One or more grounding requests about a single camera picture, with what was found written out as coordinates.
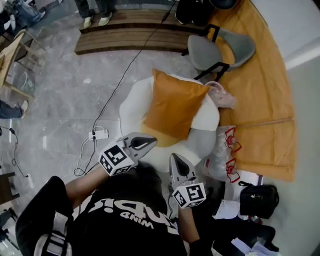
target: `black backpack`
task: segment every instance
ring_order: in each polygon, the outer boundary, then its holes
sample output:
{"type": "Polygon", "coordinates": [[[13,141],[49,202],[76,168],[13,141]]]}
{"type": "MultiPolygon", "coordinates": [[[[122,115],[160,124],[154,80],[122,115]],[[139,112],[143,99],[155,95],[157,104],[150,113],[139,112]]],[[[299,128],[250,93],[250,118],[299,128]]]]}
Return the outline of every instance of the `black backpack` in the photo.
{"type": "Polygon", "coordinates": [[[240,194],[240,214],[269,219],[279,204],[279,194],[274,185],[252,185],[239,181],[246,186],[240,194]]]}

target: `plastic bag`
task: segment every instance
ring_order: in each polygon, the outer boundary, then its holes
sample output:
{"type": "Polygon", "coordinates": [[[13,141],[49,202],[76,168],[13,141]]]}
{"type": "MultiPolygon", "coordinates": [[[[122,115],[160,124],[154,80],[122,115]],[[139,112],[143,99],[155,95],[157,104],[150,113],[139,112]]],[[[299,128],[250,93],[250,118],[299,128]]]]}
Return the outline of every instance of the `plastic bag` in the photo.
{"type": "Polygon", "coordinates": [[[210,86],[208,94],[217,108],[234,109],[237,99],[227,92],[220,83],[216,81],[210,81],[205,85],[210,86]]]}
{"type": "Polygon", "coordinates": [[[203,161],[204,175],[222,182],[234,183],[240,179],[236,166],[237,160],[231,155],[242,148],[237,142],[235,131],[234,125],[219,126],[216,129],[213,151],[203,161]]]}
{"type": "Polygon", "coordinates": [[[237,142],[235,131],[236,127],[234,125],[218,126],[216,129],[216,141],[212,151],[216,157],[226,157],[241,149],[242,146],[237,142]]]}
{"type": "Polygon", "coordinates": [[[230,154],[223,157],[210,154],[204,159],[204,175],[222,182],[234,183],[240,179],[236,162],[237,160],[230,154]]]}

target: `gray chair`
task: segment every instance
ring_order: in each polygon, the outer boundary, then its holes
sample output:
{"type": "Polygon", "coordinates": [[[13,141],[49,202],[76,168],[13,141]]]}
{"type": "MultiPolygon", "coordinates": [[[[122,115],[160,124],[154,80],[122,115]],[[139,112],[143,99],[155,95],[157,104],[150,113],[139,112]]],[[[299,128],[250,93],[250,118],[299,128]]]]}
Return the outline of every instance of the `gray chair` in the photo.
{"type": "Polygon", "coordinates": [[[188,38],[188,48],[182,53],[182,56],[189,54],[193,66],[202,71],[195,77],[198,80],[208,73],[217,73],[215,81],[219,79],[226,71],[232,71],[248,61],[256,51],[256,44],[252,38],[246,34],[238,34],[209,24],[200,35],[190,35],[188,38]],[[214,28],[212,40],[207,39],[208,32],[214,28]],[[217,37],[220,36],[230,46],[234,55],[234,64],[223,63],[222,53],[215,44],[217,37]]]}

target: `power strip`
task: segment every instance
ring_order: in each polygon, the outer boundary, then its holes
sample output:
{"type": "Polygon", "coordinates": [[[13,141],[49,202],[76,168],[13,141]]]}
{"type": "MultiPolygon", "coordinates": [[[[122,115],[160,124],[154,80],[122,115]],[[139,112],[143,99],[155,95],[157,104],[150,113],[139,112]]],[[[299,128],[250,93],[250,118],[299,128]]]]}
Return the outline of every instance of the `power strip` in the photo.
{"type": "Polygon", "coordinates": [[[109,138],[108,130],[97,130],[95,131],[95,135],[92,134],[92,131],[89,132],[89,140],[93,141],[93,137],[95,136],[95,140],[102,140],[109,138]]]}

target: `shoe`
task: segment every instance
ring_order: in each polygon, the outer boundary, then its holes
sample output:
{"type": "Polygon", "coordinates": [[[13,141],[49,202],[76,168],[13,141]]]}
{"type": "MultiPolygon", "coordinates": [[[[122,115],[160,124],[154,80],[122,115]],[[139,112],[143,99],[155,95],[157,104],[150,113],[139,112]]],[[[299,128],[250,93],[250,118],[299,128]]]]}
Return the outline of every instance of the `shoe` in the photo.
{"type": "Polygon", "coordinates": [[[186,25],[186,23],[181,22],[180,20],[178,20],[177,18],[177,14],[174,15],[175,19],[181,24],[181,25],[186,25]]]}
{"type": "Polygon", "coordinates": [[[25,100],[24,102],[23,102],[23,104],[21,105],[21,109],[22,109],[22,116],[21,116],[21,119],[24,119],[25,118],[25,116],[26,116],[26,111],[27,111],[27,109],[28,109],[28,106],[29,106],[29,103],[28,103],[28,101],[27,100],[25,100]]]}
{"type": "Polygon", "coordinates": [[[45,16],[45,14],[46,14],[45,11],[44,11],[44,12],[41,12],[41,14],[40,14],[40,19],[39,19],[39,20],[41,20],[41,19],[45,16]]]}
{"type": "Polygon", "coordinates": [[[110,21],[111,17],[112,17],[112,12],[110,12],[108,17],[101,18],[100,21],[99,21],[99,26],[107,25],[108,22],[110,21]]]}
{"type": "Polygon", "coordinates": [[[84,29],[87,29],[87,28],[89,28],[91,26],[91,21],[92,21],[93,18],[94,18],[94,16],[92,15],[92,16],[86,17],[84,19],[84,23],[83,23],[83,28],[84,29]]]}

